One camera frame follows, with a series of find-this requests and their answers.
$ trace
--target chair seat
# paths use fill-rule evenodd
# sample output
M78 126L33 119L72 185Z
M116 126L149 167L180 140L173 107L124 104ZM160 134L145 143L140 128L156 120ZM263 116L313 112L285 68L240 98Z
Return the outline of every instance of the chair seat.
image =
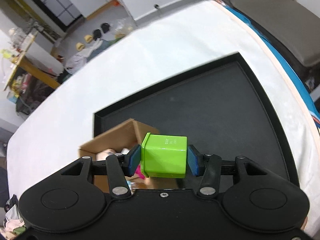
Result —
M230 0L277 38L305 67L320 62L320 18L293 0Z

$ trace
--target pile of clothes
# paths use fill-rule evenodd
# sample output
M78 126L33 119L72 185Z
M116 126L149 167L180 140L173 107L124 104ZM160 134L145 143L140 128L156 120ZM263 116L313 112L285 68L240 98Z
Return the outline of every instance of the pile of clothes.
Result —
M13 197L7 201L4 210L6 214L3 228L0 227L0 233L5 239L12 240L26 231L26 226L18 210L18 199L16 195L13 195Z

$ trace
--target table surface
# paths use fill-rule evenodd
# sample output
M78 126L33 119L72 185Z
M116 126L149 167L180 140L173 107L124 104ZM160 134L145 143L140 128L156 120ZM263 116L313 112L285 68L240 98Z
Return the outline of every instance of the table surface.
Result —
M319 134L293 83L263 41L213 1L204 1L134 31L63 83L8 144L10 195L21 194L78 158L93 134L93 113L188 69L240 52L268 95L286 133L300 186L320 218Z

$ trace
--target tray rim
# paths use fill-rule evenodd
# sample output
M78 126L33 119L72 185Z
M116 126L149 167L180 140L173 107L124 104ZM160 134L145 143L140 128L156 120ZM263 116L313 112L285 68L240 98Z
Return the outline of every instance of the tray rim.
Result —
M239 52L222 57L220 59L214 60L212 62L207 62L204 65L196 66L190 70L187 70L183 73L177 74L176 76L169 77L166 80L160 81L154 85L151 85L143 90L140 90L132 95L129 95L126 98L123 98L110 106L107 106L97 112L94 113L94 127L93 127L93 136L96 137L99 134L103 133L101 128L101 121L102 119L108 115L117 111L123 107L126 107L130 104L135 103L136 101L142 100L145 97L148 97L154 93L157 93L163 89L167 89L170 86L176 85L180 82L183 82L187 79L193 78L214 68L227 65L230 63L237 62L239 66L242 68L244 73L246 74L249 82L251 83L255 93L258 95L258 99L260 100L262 107L264 108L267 117L271 123L273 131L276 135L276 139L280 150L282 152L282 157L284 159L284 163L286 166L286 173L289 178L289 181L295 184L296 186L300 186L298 172L296 169L296 165L292 156L291 148L287 137L284 133L282 128L281 122L276 114L276 111L273 108L272 103L270 102L266 92L264 91L263 87L261 86L259 80L251 70L250 66L244 60Z

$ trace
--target green box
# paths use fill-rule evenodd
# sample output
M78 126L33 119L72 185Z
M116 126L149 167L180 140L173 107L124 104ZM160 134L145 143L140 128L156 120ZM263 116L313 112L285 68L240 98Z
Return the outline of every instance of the green box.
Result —
M141 172L145 177L184 178L187 137L147 133L141 144Z

